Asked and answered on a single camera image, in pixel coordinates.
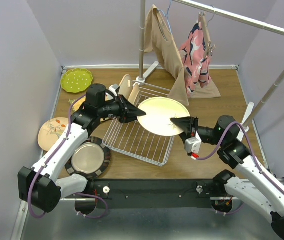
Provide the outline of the green polka dot plate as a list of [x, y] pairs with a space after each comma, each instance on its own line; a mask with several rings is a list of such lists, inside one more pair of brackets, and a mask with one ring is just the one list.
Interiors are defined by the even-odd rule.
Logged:
[[61, 88], [72, 94], [85, 92], [93, 83], [92, 73], [84, 68], [68, 70], [60, 81]]

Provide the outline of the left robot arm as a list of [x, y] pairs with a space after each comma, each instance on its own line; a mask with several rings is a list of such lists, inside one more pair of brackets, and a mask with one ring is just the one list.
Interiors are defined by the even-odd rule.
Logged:
[[66, 181], [58, 177], [75, 150], [86, 141], [102, 119], [130, 123], [146, 113], [131, 104], [123, 95], [114, 95], [103, 84], [94, 83], [86, 91], [80, 108], [68, 114], [68, 124], [53, 147], [31, 168], [22, 167], [17, 174], [19, 198], [28, 205], [36, 219], [50, 213], [64, 197], [79, 194], [86, 198], [93, 185], [80, 174]]

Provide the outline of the cream green floral plate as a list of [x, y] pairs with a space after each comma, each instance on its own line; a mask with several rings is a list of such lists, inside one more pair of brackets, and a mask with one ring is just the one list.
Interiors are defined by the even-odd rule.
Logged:
[[138, 105], [138, 109], [146, 113], [137, 117], [139, 124], [148, 132], [163, 137], [174, 137], [183, 132], [171, 121], [172, 118], [190, 116], [183, 104], [166, 97], [146, 99]]

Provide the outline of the yellow woven placemat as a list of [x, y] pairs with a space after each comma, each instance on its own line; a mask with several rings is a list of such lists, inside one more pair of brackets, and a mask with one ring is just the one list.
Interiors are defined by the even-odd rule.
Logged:
[[72, 112], [76, 112], [80, 106], [86, 101], [86, 97], [83, 96], [81, 99], [76, 100], [76, 99], [70, 99], [68, 102], [72, 106]]

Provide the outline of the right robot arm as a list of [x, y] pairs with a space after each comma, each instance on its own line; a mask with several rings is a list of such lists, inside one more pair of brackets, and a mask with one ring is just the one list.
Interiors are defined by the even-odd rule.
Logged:
[[257, 159], [251, 143], [238, 138], [244, 127], [232, 116], [221, 116], [214, 128], [198, 125], [196, 117], [171, 118], [182, 129], [184, 149], [193, 160], [207, 160], [214, 154], [233, 170], [241, 172], [253, 185], [251, 188], [224, 170], [213, 178], [212, 191], [231, 195], [255, 209], [271, 224], [273, 231], [284, 240], [284, 185]]

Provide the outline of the bird pattern beige plate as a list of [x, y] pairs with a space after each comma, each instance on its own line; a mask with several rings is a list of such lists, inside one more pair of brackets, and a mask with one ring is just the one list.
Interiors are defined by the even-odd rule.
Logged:
[[140, 85], [138, 83], [135, 83], [133, 86], [133, 89], [129, 95], [128, 101], [132, 105], [136, 105], [138, 102], [138, 98], [140, 96]]

